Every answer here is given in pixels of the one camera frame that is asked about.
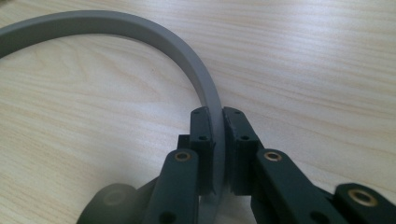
screw hole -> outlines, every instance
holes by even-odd
[[[241,139],[244,140],[244,141],[247,141],[247,140],[249,140],[250,138],[249,138],[248,136],[244,135],[244,136],[241,137]]]
[[[171,212],[163,212],[160,214],[161,224],[172,224],[176,221],[176,215]]]
[[[178,152],[176,155],[175,155],[175,159],[177,160],[177,161],[187,161],[187,160],[189,160],[191,158],[191,155],[189,154],[189,153],[187,153],[187,152]]]
[[[205,141],[205,140],[207,140],[207,137],[206,136],[199,136],[198,139],[201,140],[201,141]]]
[[[347,194],[353,201],[361,205],[368,207],[374,207],[378,205],[376,198],[365,190],[350,189]]]
[[[310,214],[312,220],[314,220],[318,224],[328,224],[330,220],[323,213],[320,212],[311,212]]]
[[[113,189],[105,195],[103,203],[107,206],[116,206],[125,200],[125,192],[121,189]]]
[[[280,161],[282,160],[282,156],[276,152],[265,152],[264,153],[265,159],[268,161]]]

table surface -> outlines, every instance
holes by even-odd
[[[155,21],[201,57],[223,105],[330,192],[357,182],[396,203],[394,1],[0,1],[0,27],[109,9]],[[105,35],[0,60],[0,222],[75,223],[101,187],[157,176],[200,106],[158,50]],[[255,223],[225,193],[216,223]]]

light wood surface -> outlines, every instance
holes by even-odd
[[[110,9],[155,21],[202,58],[223,105],[333,192],[396,203],[394,1],[0,1],[0,27]],[[0,60],[0,223],[75,223],[93,194],[159,174],[199,107],[182,71],[136,41],[81,35]],[[216,223],[255,223],[225,194]]]

gray rubber strip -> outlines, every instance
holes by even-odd
[[[202,197],[199,223],[214,222],[224,177],[224,128],[219,95],[212,78],[196,53],[177,35],[152,21],[114,11],[71,11],[17,22],[0,29],[0,58],[33,44],[68,35],[106,34],[130,37],[159,49],[184,71],[209,108],[216,141],[214,190]]]

